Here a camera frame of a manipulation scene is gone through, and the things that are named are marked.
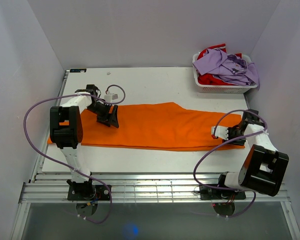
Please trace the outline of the orange trousers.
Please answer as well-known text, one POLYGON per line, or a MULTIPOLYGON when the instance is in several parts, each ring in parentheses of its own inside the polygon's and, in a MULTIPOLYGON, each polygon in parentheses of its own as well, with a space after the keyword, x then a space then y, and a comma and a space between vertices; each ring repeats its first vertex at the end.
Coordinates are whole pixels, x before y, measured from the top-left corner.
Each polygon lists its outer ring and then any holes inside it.
POLYGON ((222 118, 222 112, 185 109, 174 102, 120 105, 119 128, 97 122, 95 114, 81 114, 83 140, 92 147, 128 148, 162 151, 208 151, 222 143, 213 139, 211 128, 218 121, 233 127, 241 121, 238 114, 222 118))

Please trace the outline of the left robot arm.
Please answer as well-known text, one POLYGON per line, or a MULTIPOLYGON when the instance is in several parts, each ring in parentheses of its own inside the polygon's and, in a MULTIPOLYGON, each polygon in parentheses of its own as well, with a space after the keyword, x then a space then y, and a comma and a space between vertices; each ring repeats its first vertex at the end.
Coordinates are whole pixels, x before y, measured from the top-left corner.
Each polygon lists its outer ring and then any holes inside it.
POLYGON ((61 150, 66 164, 70 166, 71 179, 67 183, 72 192, 85 200, 96 195, 96 187, 81 153, 84 137, 81 114, 87 110, 96 115, 98 123, 119 128, 118 105, 113 105, 118 99, 118 94, 111 93, 109 87, 101 98, 99 88, 88 84, 86 88, 76 90, 75 96, 66 103, 50 108, 50 140, 61 150))

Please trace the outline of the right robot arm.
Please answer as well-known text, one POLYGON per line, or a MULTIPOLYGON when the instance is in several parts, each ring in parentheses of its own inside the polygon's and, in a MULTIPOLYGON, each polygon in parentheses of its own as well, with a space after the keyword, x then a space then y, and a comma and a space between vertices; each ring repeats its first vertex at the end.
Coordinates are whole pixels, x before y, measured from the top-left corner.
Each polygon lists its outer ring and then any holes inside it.
POLYGON ((278 194, 287 166, 289 156, 277 150, 270 141, 266 124, 257 110, 248 109, 241 121, 232 127, 213 126, 211 134, 222 142, 233 140, 230 145, 249 146, 249 153, 237 172, 225 172, 220 175, 216 185, 216 194, 227 199, 240 191, 255 191, 274 197, 278 194))

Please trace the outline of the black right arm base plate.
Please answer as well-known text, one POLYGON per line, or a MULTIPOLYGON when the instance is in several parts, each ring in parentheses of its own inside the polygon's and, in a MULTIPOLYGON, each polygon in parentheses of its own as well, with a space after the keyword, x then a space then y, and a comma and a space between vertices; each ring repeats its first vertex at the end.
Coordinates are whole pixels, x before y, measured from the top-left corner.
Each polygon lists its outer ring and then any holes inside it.
POLYGON ((209 186, 200 185, 199 194, 201 200, 245 200, 244 191, 231 190, 229 187, 219 184, 210 184, 209 186))

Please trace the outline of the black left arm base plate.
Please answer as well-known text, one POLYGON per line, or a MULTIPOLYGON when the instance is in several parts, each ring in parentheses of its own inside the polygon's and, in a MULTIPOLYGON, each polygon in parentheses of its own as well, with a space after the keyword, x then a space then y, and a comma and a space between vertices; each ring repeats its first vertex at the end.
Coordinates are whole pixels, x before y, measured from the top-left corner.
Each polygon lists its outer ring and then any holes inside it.
POLYGON ((68 188, 68 193, 67 193, 67 200, 68 201, 93 201, 98 199, 99 201, 109 201, 110 200, 110 194, 109 190, 106 189, 104 185, 93 185, 93 194, 89 197, 84 197, 78 193, 75 193, 74 188, 70 186, 68 188))

